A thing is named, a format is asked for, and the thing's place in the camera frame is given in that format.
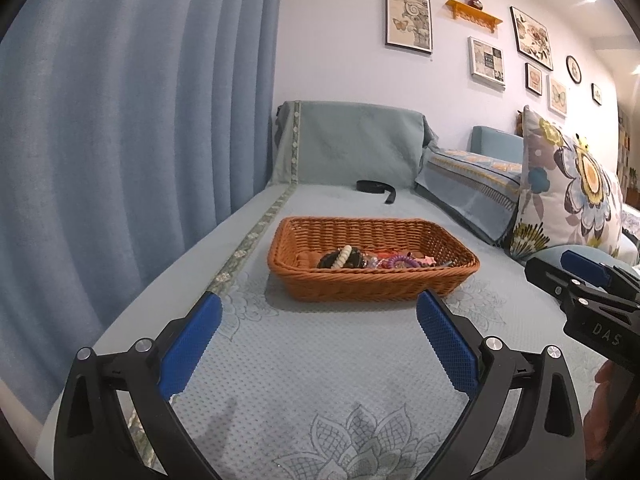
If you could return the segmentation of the person right hand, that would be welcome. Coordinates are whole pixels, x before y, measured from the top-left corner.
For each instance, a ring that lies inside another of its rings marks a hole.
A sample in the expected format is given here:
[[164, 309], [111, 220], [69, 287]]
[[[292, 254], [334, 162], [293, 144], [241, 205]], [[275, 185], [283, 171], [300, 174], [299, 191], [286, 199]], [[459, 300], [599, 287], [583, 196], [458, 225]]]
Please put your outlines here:
[[598, 460], [606, 449], [606, 435], [610, 426], [608, 392], [614, 368], [615, 364], [612, 361], [606, 361], [594, 376], [597, 389], [594, 392], [591, 408], [584, 418], [586, 460]]

